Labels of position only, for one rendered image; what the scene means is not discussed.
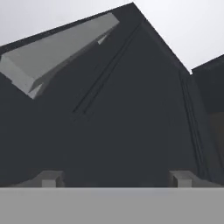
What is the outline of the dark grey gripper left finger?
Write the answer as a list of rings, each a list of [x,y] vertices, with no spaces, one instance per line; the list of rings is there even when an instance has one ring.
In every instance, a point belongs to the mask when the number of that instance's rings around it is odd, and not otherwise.
[[[63,171],[42,171],[36,177],[10,187],[65,187]]]

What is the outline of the dark cabinet run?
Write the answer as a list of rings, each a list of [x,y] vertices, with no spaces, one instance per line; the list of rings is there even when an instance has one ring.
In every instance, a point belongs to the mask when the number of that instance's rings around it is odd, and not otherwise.
[[[224,54],[195,67],[192,76],[208,114],[224,173]]]

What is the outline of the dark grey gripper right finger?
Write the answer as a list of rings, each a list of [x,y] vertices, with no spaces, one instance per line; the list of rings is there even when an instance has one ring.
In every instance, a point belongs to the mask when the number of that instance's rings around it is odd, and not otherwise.
[[[191,171],[170,171],[169,187],[221,188],[222,185],[201,179]]]

